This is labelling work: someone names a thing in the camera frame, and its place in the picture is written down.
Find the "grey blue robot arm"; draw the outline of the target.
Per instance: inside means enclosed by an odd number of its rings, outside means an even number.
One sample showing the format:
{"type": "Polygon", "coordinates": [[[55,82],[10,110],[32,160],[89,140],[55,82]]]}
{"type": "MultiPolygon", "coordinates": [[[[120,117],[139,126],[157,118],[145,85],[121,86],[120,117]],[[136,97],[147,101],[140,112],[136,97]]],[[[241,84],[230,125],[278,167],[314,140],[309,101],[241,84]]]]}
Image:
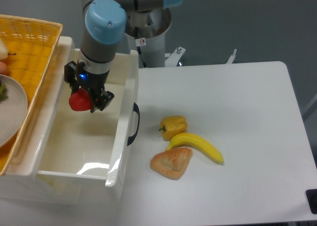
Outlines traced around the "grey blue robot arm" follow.
{"type": "Polygon", "coordinates": [[[141,67],[165,66],[165,34],[170,8],[183,0],[81,0],[83,37],[76,61],[64,67],[74,111],[104,110],[114,98],[105,89],[112,61],[123,37],[139,56],[141,67]]]}

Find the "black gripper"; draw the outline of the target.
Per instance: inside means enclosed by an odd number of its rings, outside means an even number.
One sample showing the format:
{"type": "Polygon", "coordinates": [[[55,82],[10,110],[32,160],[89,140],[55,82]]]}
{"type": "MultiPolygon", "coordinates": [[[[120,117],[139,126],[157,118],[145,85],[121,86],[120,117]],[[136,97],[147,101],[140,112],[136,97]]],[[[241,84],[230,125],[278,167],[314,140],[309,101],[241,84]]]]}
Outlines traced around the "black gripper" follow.
{"type": "Polygon", "coordinates": [[[71,94],[75,93],[79,87],[82,87],[88,92],[92,102],[90,112],[103,111],[114,98],[114,93],[105,90],[109,71],[102,74],[94,74],[86,70],[76,71],[76,67],[77,63],[75,61],[71,61],[64,66],[64,81],[69,84],[71,94]]]}

